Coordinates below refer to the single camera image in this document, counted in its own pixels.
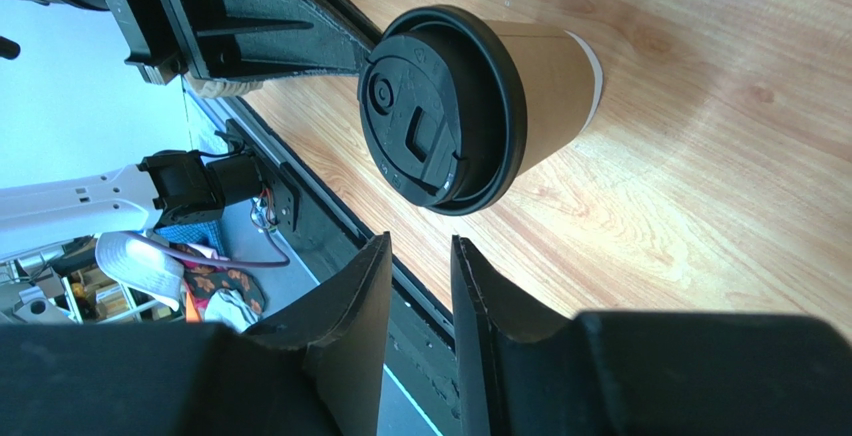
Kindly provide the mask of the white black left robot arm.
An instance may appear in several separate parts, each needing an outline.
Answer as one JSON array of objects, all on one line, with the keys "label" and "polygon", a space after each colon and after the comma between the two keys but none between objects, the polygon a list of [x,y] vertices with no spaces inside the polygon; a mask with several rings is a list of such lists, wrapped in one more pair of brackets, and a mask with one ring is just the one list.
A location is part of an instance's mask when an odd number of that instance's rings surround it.
[{"label": "white black left robot arm", "polygon": [[[187,75],[215,83],[354,76],[381,37],[351,0],[23,1],[111,13],[128,64],[157,85]],[[240,148],[210,162],[165,151],[88,177],[7,188],[1,252],[13,258],[85,235],[211,221],[262,187],[257,157]]]}]

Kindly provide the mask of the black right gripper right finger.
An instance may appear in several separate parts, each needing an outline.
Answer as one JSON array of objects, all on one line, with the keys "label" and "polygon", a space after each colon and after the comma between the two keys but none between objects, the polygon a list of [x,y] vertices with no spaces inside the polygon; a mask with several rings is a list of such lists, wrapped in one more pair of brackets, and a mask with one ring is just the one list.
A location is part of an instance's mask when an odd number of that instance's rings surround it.
[{"label": "black right gripper right finger", "polygon": [[467,435],[847,435],[851,346],[802,315],[565,317],[451,245]]}]

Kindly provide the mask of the black plastic cup lid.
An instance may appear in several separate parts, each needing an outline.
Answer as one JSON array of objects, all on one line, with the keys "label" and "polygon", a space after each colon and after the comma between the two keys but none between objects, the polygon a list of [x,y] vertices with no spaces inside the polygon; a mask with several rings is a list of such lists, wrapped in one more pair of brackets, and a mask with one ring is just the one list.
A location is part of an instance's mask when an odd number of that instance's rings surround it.
[{"label": "black plastic cup lid", "polygon": [[396,18],[367,58],[358,101],[379,173],[415,206],[469,215],[519,175],[521,77],[496,31],[466,10],[427,6]]}]

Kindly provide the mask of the brown paper coffee cup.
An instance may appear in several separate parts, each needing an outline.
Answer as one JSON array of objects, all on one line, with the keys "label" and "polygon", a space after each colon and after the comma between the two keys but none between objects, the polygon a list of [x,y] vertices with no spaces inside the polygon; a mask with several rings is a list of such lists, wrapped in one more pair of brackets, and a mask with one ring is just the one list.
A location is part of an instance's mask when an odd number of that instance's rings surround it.
[{"label": "brown paper coffee cup", "polygon": [[599,107],[604,73],[591,46],[550,25],[489,20],[518,70],[526,98],[527,172],[580,135]]}]

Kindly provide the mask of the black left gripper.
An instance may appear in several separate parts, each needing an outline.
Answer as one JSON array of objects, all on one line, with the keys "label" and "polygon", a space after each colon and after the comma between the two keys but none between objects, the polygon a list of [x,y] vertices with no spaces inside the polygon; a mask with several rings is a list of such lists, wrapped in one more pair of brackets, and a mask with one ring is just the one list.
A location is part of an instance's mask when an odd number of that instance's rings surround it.
[{"label": "black left gripper", "polygon": [[20,0],[108,12],[129,48],[125,63],[165,85],[357,76],[382,37],[351,0]]}]

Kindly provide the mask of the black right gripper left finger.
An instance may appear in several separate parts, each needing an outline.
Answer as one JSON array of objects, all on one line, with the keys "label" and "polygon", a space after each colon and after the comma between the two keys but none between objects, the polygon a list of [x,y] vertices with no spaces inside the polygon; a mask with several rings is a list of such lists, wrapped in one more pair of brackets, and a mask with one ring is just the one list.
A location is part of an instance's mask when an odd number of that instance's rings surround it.
[{"label": "black right gripper left finger", "polygon": [[392,240],[238,333],[220,324],[1,328],[5,435],[374,435]]}]

